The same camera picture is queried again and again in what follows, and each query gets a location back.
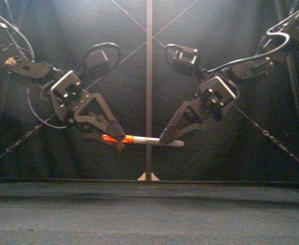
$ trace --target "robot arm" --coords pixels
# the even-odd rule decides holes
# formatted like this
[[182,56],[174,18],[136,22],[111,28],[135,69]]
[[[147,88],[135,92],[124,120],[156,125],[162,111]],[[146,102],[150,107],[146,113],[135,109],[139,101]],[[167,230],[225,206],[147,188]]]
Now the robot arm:
[[[60,121],[84,132],[87,140],[100,141],[118,149],[123,148],[122,140],[126,134],[103,96],[83,89],[77,72],[64,73],[47,62],[35,62],[33,57],[28,57],[21,51],[8,29],[8,26],[0,22],[0,66],[8,73],[16,73],[32,79],[33,85],[49,94],[55,114]],[[112,43],[104,45],[118,48]],[[100,66],[107,68],[108,60],[104,52],[92,52],[87,54],[88,56],[100,56]],[[93,107],[96,107],[96,111],[100,109],[103,114],[93,113]],[[108,143],[103,140],[103,134],[110,135],[118,141]]]
[[[160,143],[202,130],[209,121],[221,121],[238,98],[237,81],[265,77],[274,66],[285,61],[291,51],[299,48],[299,10],[269,29],[261,39],[255,56],[234,60],[213,70],[200,68],[196,49],[168,44],[166,61],[179,74],[196,77],[200,85],[194,98],[183,102],[160,136]],[[167,52],[174,52],[172,60]]]

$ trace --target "black backdrop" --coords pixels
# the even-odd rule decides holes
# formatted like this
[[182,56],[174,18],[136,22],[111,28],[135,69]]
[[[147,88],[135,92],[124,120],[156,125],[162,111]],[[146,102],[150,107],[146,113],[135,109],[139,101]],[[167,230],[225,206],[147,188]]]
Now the black backdrop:
[[[290,4],[291,1],[283,1],[285,11]],[[124,62],[100,81],[85,82],[84,86],[103,94],[126,133],[144,135],[146,1],[12,0],[9,5],[37,61],[68,71],[95,44],[119,45]],[[4,1],[0,1],[0,12],[8,17]],[[253,56],[261,37],[277,23],[274,1],[154,1],[154,137],[160,136],[175,110],[191,98],[198,86],[194,78],[168,69],[162,44],[198,48],[203,66],[210,69]],[[4,102],[0,154],[40,123],[27,106],[24,78],[12,76],[8,85],[3,81],[0,78],[0,101]],[[37,89],[32,90],[32,102],[47,118],[52,114],[51,102],[40,99]],[[283,64],[267,78],[242,87],[235,104],[299,157],[298,116]],[[162,180],[299,180],[295,161],[233,108],[222,122],[210,122],[203,131],[182,140],[183,148],[155,146],[152,149],[152,169]],[[135,180],[144,172],[144,163],[144,145],[127,145],[119,152],[85,142],[84,135],[73,128],[43,127],[0,160],[0,177]]]

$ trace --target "vertical pole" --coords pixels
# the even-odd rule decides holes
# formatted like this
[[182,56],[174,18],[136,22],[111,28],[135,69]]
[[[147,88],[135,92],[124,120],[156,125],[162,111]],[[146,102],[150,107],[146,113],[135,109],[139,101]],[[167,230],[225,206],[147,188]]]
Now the vertical pole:
[[[147,0],[147,96],[146,136],[152,137],[154,3]],[[152,146],[146,145],[146,181],[152,181]]]
[[[281,0],[274,0],[274,1],[275,1],[278,20],[282,21],[285,19],[282,3],[281,3]],[[295,103],[295,108],[297,108],[298,123],[299,123],[299,84],[298,84],[298,78],[295,75],[294,58],[291,54],[286,57],[286,65],[287,65],[290,87],[291,87],[291,92],[293,92],[293,98],[294,98],[294,103]]]

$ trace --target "gray floor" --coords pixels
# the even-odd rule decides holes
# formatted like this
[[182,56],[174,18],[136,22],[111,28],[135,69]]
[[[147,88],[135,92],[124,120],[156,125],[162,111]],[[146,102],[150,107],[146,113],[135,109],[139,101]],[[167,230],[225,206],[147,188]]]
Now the gray floor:
[[299,244],[299,189],[0,184],[0,244]]

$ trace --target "orange cap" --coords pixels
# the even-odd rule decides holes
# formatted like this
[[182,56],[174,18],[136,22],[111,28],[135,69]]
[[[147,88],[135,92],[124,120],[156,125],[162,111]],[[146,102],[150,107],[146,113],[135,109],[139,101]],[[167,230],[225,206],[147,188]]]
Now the orange cap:
[[[118,140],[115,140],[110,135],[104,134],[103,135],[103,139],[107,141],[107,142],[115,142],[118,143]],[[132,135],[127,135],[123,139],[123,143],[126,144],[131,144],[134,142],[134,136]]]

